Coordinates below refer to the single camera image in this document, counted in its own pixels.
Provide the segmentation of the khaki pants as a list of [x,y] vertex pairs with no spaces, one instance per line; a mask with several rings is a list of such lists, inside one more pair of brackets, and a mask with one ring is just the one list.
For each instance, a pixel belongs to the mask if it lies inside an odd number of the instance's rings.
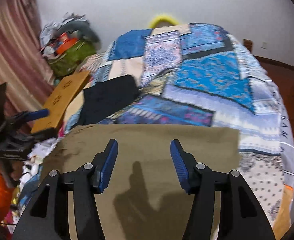
[[118,141],[108,188],[96,196],[107,239],[181,239],[193,197],[180,187],[170,156],[178,139],[186,152],[214,171],[238,168],[239,132],[227,127],[184,125],[88,125],[72,129],[44,159],[49,171],[74,171]]

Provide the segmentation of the wooden lap table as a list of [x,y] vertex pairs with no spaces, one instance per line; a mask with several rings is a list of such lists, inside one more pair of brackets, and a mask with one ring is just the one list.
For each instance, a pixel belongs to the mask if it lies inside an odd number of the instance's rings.
[[63,124],[63,117],[71,101],[88,84],[91,78],[89,71],[64,77],[48,97],[43,108],[49,110],[49,115],[34,122],[31,133],[47,128],[55,128],[58,132]]

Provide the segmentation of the pink striped curtain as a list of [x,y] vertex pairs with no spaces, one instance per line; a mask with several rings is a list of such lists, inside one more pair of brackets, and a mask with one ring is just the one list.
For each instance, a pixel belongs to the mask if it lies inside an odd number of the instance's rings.
[[36,0],[0,0],[0,84],[5,114],[40,109],[53,90],[54,74],[40,53]]

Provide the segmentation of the green storage bag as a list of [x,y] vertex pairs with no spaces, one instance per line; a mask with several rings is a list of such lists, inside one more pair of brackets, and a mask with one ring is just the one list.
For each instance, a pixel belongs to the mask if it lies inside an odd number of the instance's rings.
[[86,57],[95,53],[95,47],[91,42],[79,40],[57,58],[48,59],[47,63],[56,77],[64,77],[72,74]]

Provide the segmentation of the black folded garment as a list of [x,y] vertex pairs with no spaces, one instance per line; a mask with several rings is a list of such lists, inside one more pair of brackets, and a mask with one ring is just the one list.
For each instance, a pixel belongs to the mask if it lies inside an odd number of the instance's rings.
[[84,104],[76,124],[97,124],[133,103],[139,94],[135,79],[131,75],[98,82],[84,89]]

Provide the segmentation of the orange box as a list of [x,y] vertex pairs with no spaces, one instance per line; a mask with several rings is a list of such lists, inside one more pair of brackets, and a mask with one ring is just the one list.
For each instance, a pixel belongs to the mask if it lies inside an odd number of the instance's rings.
[[56,53],[57,54],[63,54],[65,51],[67,51],[69,48],[71,48],[72,46],[74,46],[79,40],[77,38],[71,38],[67,41],[65,41],[62,45],[60,45],[57,49],[56,49]]

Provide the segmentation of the pile of grey clothes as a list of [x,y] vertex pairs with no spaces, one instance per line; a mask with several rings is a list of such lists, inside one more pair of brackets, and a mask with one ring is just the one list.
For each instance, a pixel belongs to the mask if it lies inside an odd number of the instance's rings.
[[60,22],[52,21],[44,25],[39,35],[40,46],[44,47],[46,44],[48,44],[48,42],[54,37],[55,31],[58,31],[62,26],[66,25],[67,23],[74,21],[89,23],[85,15],[66,13],[64,14]]

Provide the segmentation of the blue patchwork bed quilt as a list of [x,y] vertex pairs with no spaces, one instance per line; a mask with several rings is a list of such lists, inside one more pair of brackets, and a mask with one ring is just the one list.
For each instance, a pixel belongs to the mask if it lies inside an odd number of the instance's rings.
[[92,84],[131,75],[138,101],[105,124],[190,124],[240,132],[240,171],[280,239],[292,222],[294,139],[278,86],[257,59],[220,26],[190,23],[132,30],[98,62]]

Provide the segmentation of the wooden bed post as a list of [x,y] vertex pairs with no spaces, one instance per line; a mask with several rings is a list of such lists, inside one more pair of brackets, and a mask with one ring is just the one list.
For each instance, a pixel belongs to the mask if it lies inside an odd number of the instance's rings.
[[251,40],[243,39],[243,45],[248,51],[252,52],[253,42]]

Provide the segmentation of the wall power socket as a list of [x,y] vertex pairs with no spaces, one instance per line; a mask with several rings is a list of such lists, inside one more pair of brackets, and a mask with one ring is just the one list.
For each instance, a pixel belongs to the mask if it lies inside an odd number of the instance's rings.
[[261,46],[262,49],[267,49],[267,43],[266,42],[262,42],[262,46]]

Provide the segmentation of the yellow curved bed rail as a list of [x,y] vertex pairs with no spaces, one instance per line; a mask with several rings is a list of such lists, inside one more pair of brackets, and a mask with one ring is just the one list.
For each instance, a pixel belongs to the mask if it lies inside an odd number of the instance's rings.
[[171,17],[170,15],[167,14],[160,14],[155,16],[150,23],[148,24],[148,28],[150,29],[155,29],[157,27],[159,27],[160,25],[163,26],[174,26],[174,25],[179,25],[180,23],[174,19],[173,17]]

